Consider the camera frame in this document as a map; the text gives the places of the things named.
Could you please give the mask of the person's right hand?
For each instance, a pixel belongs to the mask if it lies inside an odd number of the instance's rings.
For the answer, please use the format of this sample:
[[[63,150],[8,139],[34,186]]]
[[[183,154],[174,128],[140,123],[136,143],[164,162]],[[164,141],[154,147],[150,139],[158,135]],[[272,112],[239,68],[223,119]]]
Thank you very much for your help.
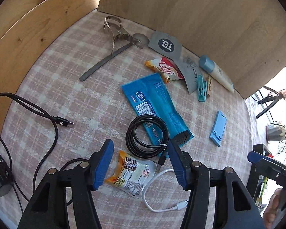
[[[280,193],[282,188],[276,189],[273,196],[270,198],[270,202],[263,213],[263,221],[266,229],[270,229],[276,218],[276,210],[280,203]]]

